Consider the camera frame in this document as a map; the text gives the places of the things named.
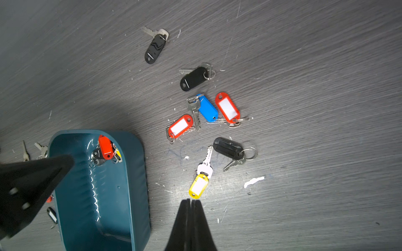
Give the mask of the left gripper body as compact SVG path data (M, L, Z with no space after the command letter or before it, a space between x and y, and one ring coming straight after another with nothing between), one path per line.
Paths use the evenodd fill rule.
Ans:
M72 155L61 155L1 165L1 239L33 221L74 164Z

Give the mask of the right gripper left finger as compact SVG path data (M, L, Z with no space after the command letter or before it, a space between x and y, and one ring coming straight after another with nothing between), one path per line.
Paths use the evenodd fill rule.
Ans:
M191 238L188 230L190 209L190 199L182 200L165 251L191 250Z

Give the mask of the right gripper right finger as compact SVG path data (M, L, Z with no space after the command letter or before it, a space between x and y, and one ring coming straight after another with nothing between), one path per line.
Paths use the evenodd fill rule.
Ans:
M201 201L193 200L191 209L191 250L217 251Z

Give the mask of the yellow white tag key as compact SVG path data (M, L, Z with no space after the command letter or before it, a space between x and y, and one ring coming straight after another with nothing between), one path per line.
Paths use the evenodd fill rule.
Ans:
M213 150L213 146L210 145L207 149L206 158L197 167L197 176L195 177L188 191L189 196L192 199L199 199L208 186L209 179L213 174L213 168L210 164Z

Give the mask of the teal plastic storage box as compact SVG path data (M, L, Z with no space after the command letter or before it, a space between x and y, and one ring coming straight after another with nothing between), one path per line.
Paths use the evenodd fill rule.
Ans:
M121 162L95 165L98 137L117 147ZM142 251L150 238L144 150L126 131L63 130L49 143L49 157L75 164L54 190L58 225L67 251Z

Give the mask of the blue tag key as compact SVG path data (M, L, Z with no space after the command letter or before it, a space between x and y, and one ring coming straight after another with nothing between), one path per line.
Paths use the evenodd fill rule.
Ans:
M196 131L201 129L199 115L201 114L207 122L215 122L219 118L219 112L204 94L189 97L186 100L187 109L192 112L194 127Z

